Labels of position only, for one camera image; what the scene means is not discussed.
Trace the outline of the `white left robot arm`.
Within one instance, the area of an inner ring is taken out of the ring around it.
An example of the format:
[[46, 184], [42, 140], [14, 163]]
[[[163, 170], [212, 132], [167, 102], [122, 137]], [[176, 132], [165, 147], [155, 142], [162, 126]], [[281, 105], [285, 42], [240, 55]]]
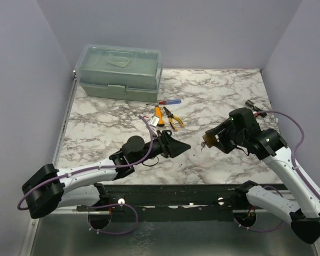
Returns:
[[42, 166], [22, 185], [26, 210], [39, 219], [57, 208], [91, 206], [97, 211], [107, 206], [107, 196], [99, 184], [132, 174], [136, 165], [158, 157], [175, 158], [191, 146], [172, 138], [169, 130], [159, 131], [149, 142], [138, 135], [128, 138], [119, 151], [94, 164], [72, 169], [56, 169], [53, 164]]

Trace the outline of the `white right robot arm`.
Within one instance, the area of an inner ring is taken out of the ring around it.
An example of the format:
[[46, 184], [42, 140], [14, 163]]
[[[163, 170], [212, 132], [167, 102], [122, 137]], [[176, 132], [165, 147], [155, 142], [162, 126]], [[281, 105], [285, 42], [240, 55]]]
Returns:
[[320, 187], [299, 165], [285, 139], [274, 129], [262, 130], [257, 114], [248, 108], [238, 108], [228, 119], [203, 135], [203, 145], [216, 147], [225, 154], [245, 148], [265, 163], [280, 178], [294, 197], [290, 201], [247, 181], [237, 188], [235, 204], [246, 209], [260, 207], [290, 225], [305, 243], [313, 244], [320, 238]]

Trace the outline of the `small silver key set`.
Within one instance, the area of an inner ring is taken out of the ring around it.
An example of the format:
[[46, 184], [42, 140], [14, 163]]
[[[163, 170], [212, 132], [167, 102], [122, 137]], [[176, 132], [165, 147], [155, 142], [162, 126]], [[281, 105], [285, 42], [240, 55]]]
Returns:
[[206, 147], [206, 143], [204, 141], [201, 142], [201, 151]]

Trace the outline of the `brass padlock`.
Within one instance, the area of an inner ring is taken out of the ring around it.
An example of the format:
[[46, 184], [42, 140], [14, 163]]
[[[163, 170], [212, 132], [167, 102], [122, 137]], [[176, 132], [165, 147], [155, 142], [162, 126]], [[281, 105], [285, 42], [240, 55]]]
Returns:
[[212, 148], [214, 144], [218, 143], [215, 135], [203, 135], [203, 141], [206, 143], [206, 147]]

